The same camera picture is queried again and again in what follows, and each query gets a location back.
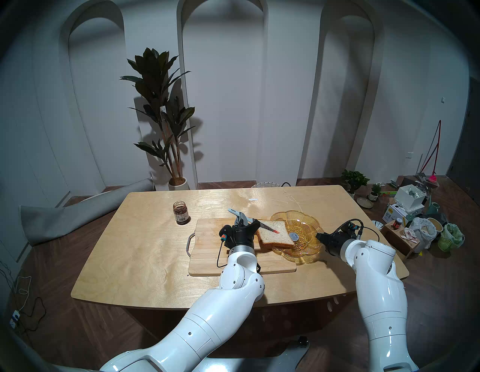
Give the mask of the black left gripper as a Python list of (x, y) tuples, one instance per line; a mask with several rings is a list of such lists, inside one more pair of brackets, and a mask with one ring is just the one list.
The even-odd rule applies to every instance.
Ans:
[(224, 241), (224, 246), (233, 249), (236, 246), (248, 246), (254, 248), (254, 235), (260, 228), (259, 220), (247, 217), (245, 214), (237, 215), (233, 226), (225, 225), (219, 232), (219, 236)]

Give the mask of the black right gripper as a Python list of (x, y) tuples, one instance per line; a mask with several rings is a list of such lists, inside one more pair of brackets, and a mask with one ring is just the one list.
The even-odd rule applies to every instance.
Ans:
[(341, 250), (346, 242), (359, 239), (362, 236), (362, 226), (343, 224), (333, 233), (317, 233), (316, 238), (326, 246), (326, 251), (335, 257), (341, 258)]

